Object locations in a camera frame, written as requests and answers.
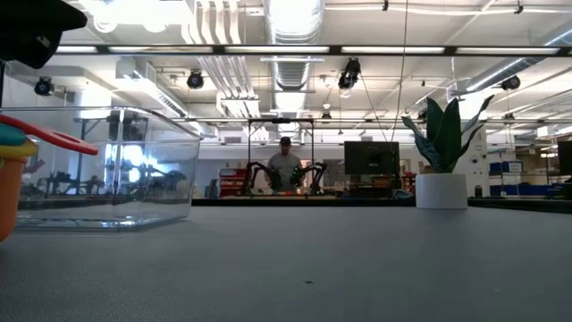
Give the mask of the red measuring cup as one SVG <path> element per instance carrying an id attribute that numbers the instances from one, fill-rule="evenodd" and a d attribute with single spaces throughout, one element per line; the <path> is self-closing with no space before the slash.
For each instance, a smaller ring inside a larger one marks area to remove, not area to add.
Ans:
<path id="1" fill-rule="evenodd" d="M 26 123 L 24 121 L 3 114 L 0 114 L 0 123 L 5 123 L 12 127 L 18 128 L 25 134 L 36 136 L 60 148 L 65 148 L 92 156 L 98 154 L 98 149 L 95 146 L 87 143 L 84 140 L 77 139 L 60 131 L 40 127 L 32 123 Z"/>

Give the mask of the teal measuring cup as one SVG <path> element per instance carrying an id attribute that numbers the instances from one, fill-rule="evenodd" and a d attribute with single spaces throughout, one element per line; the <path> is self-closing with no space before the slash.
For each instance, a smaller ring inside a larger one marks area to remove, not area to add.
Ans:
<path id="1" fill-rule="evenodd" d="M 21 129 L 0 123 L 0 146 L 21 146 L 26 140 L 27 136 Z"/>

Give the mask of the person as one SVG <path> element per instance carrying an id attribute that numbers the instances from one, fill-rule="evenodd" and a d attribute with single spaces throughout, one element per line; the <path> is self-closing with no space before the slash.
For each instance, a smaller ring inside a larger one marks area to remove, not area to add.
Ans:
<path id="1" fill-rule="evenodd" d="M 302 168 L 299 157 L 290 152 L 291 140 L 289 137 L 282 137 L 280 140 L 280 151 L 274 154 L 267 162 L 267 167 L 271 171 L 277 171 L 281 176 L 281 187 L 276 192 L 296 193 L 297 187 L 290 182 L 290 178 L 295 168 Z"/>

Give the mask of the red parts cabinet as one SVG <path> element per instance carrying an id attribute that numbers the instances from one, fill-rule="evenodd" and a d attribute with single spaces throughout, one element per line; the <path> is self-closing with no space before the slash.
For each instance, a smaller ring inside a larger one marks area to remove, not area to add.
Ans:
<path id="1" fill-rule="evenodd" d="M 247 170 L 244 168 L 224 168 L 219 172 L 219 197 L 239 196 Z"/>

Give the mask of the black monitor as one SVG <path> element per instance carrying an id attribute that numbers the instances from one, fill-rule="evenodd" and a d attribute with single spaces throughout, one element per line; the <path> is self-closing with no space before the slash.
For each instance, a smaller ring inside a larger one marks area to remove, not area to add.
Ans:
<path id="1" fill-rule="evenodd" d="M 558 142 L 559 171 L 561 175 L 572 175 L 572 140 Z"/>
<path id="2" fill-rule="evenodd" d="M 349 175 L 397 175 L 400 171 L 399 143 L 345 141 L 344 171 Z"/>

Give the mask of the grey table mat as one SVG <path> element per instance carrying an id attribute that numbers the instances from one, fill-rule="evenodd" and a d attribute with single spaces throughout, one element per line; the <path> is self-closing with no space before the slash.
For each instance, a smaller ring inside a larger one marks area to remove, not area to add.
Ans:
<path id="1" fill-rule="evenodd" d="M 572 216 L 195 208 L 0 243 L 0 322 L 572 322 Z"/>

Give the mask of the black overhead light beam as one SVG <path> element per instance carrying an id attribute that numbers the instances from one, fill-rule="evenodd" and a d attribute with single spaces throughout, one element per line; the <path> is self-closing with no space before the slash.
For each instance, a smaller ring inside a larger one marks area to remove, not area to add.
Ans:
<path id="1" fill-rule="evenodd" d="M 276 55 L 276 56 L 476 56 L 569 57 L 572 46 L 456 47 L 456 46 L 343 46 L 343 45 L 64 45 L 58 55 Z"/>

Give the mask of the clear plastic container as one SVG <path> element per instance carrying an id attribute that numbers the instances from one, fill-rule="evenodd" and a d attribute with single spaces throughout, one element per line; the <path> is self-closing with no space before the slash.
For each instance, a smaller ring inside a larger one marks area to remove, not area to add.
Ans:
<path id="1" fill-rule="evenodd" d="M 0 122 L 83 140 L 92 156 L 31 135 L 15 227 L 128 230 L 189 215 L 201 138 L 188 125 L 130 106 L 5 107 Z"/>

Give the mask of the white plant pot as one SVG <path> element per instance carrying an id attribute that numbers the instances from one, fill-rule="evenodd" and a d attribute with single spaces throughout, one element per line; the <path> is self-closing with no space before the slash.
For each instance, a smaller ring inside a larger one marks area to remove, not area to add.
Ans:
<path id="1" fill-rule="evenodd" d="M 464 174 L 416 176 L 416 206 L 422 209 L 466 209 L 467 179 Z"/>

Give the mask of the green snake plant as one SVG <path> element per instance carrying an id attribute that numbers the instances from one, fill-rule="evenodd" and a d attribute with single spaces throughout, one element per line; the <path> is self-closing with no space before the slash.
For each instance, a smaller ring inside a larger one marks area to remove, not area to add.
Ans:
<path id="1" fill-rule="evenodd" d="M 444 110 L 432 98 L 426 99 L 426 131 L 423 134 L 409 116 L 403 124 L 414 133 L 416 148 L 438 174 L 452 173 L 458 160 L 467 152 L 476 133 L 483 127 L 480 114 L 490 105 L 494 95 L 487 97 L 477 113 L 461 125 L 459 101 L 452 99 Z"/>

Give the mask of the blue storage bin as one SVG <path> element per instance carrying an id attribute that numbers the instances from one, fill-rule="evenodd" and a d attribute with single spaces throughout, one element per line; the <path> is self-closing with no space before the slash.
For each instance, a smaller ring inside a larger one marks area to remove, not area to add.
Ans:
<path id="1" fill-rule="evenodd" d="M 520 174 L 523 172 L 523 162 L 522 161 L 501 161 L 493 162 L 489 165 L 490 174 Z"/>
<path id="2" fill-rule="evenodd" d="M 493 197 L 520 196 L 555 198 L 561 195 L 563 191 L 564 186 L 561 184 L 505 184 L 490 186 L 490 195 Z"/>

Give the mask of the distant black gantry frame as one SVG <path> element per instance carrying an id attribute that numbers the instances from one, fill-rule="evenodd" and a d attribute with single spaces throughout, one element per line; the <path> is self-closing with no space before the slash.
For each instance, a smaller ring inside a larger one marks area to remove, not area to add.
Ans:
<path id="1" fill-rule="evenodd" d="M 273 118 L 273 119 L 248 119 L 248 163 L 249 162 L 257 162 L 257 161 L 253 161 L 251 159 L 251 137 L 253 136 L 253 134 L 262 129 L 263 125 L 266 125 L 267 123 L 272 123 L 272 124 L 277 124 L 277 125 L 286 125 L 286 124 L 300 124 L 300 123 L 309 123 L 311 125 L 311 134 L 314 134 L 313 129 L 315 128 L 314 126 L 314 122 L 310 119 L 291 119 L 291 118 L 284 118 L 284 117 L 278 117 L 278 118 Z M 311 155 L 311 160 L 313 164 L 315 162 L 314 159 L 314 155 Z M 270 183 L 270 180 L 268 178 L 268 176 L 264 173 L 265 175 L 265 182 L 268 184 Z M 288 192 L 276 192 L 273 191 L 271 189 L 271 193 L 273 195 L 279 195 L 279 194 L 297 194 L 296 193 L 288 193 Z"/>

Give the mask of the black aluminium table frame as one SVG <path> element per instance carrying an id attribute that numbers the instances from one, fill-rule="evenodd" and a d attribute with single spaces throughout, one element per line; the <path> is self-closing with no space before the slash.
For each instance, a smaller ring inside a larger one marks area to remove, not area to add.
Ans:
<path id="1" fill-rule="evenodd" d="M 572 200 L 553 199 L 474 199 L 467 203 L 473 208 L 560 213 L 572 215 Z M 414 199 L 193 199 L 193 207 L 405 207 L 414 208 Z"/>

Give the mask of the silver round ceiling duct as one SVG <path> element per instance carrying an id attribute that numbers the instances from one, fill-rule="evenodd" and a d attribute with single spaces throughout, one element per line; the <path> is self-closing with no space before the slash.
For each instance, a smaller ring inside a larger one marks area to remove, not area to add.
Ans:
<path id="1" fill-rule="evenodd" d="M 267 42 L 271 45 L 315 45 L 324 22 L 324 0 L 264 0 Z M 303 112 L 312 64 L 303 57 L 271 63 L 273 106 L 282 118 Z"/>

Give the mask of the white rectangular ceiling duct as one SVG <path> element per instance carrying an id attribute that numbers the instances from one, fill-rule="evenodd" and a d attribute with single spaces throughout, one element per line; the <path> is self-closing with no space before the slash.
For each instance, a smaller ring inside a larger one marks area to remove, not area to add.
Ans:
<path id="1" fill-rule="evenodd" d="M 115 65 L 117 80 L 126 80 L 133 90 L 150 96 L 157 104 L 177 117 L 188 117 L 187 109 L 160 86 L 156 75 L 156 68 L 151 63 L 138 63 L 133 57 L 122 57 Z"/>

